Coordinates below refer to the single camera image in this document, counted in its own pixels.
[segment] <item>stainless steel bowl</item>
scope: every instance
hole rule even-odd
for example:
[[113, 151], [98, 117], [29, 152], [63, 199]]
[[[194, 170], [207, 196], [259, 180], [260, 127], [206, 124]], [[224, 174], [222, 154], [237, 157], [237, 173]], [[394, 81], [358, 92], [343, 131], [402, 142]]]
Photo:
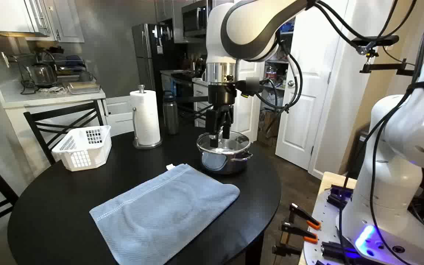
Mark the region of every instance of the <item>stainless steel bowl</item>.
[[234, 176], [244, 171], [247, 161], [253, 157], [249, 146], [249, 139], [238, 133], [231, 133], [228, 140], [221, 139], [218, 148], [210, 146], [207, 133], [197, 139], [201, 167], [213, 176]]

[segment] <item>light blue towel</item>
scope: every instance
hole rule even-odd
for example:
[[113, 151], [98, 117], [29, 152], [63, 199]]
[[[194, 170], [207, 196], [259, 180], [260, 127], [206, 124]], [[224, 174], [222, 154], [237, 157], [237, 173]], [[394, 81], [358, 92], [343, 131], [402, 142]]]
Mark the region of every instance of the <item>light blue towel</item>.
[[165, 264], [240, 195], [188, 165], [178, 165], [90, 211], [113, 258]]

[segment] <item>plastic basket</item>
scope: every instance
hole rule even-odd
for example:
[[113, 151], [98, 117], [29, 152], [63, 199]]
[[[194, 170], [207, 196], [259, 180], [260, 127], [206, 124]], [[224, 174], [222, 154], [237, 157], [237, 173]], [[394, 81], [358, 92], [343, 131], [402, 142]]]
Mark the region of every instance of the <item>plastic basket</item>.
[[69, 171], [84, 171], [98, 168], [106, 164], [112, 148], [110, 127], [85, 127], [70, 130], [51, 155], [62, 159], [63, 167]]

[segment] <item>paper towel roll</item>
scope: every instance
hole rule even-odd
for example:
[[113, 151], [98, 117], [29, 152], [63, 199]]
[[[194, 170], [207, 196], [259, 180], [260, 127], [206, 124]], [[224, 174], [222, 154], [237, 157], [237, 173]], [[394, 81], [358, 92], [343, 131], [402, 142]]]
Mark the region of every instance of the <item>paper towel roll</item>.
[[134, 108], [134, 130], [138, 148], [154, 148], [160, 143], [156, 93], [137, 90], [129, 93]]

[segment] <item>stainless steel refrigerator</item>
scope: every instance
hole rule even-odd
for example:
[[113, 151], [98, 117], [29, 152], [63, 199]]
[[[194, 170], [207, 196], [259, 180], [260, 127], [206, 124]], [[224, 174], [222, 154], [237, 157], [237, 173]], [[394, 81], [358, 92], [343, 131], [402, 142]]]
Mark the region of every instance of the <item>stainless steel refrigerator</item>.
[[156, 92], [160, 114], [163, 92], [159, 71], [181, 70], [187, 46], [173, 45], [172, 24], [141, 24], [132, 28], [132, 37], [140, 83]]

